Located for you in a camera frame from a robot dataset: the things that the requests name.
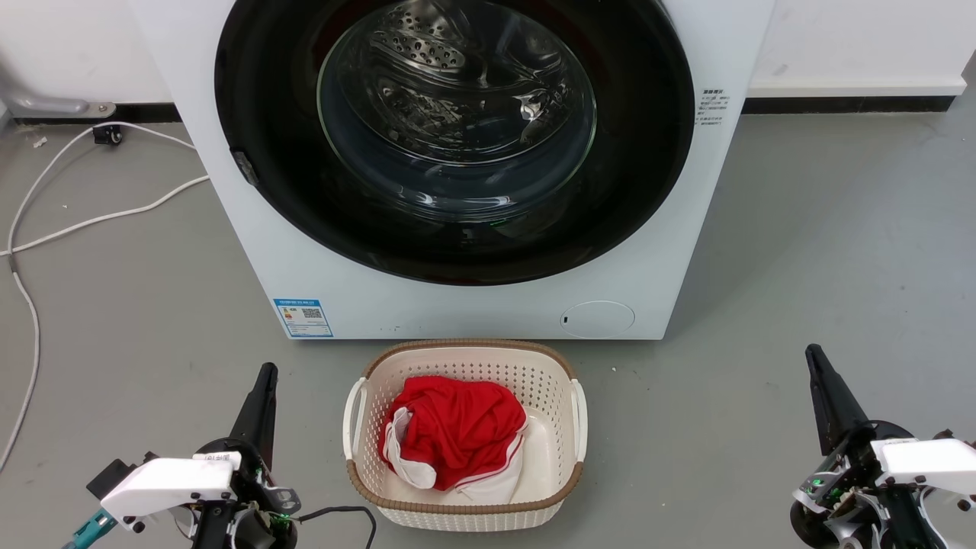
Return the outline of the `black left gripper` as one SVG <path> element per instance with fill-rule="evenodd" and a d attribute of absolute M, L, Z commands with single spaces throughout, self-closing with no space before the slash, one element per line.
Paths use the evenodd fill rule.
<path fill-rule="evenodd" d="M 262 364 L 231 428 L 229 438 L 199 449 L 203 458 L 240 455 L 229 489 L 195 498 L 192 548 L 295 548 L 293 515 L 302 508 L 295 490 L 271 473 L 278 413 L 278 366 Z"/>

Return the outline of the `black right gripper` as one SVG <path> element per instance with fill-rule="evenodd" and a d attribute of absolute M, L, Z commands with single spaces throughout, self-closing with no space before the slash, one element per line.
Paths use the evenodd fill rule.
<path fill-rule="evenodd" d="M 886 477 L 872 447 L 907 440 L 910 432 L 869 421 L 820 345 L 806 347 L 805 361 L 825 459 L 792 494 L 792 531 L 810 548 L 925 548 L 920 485 Z"/>

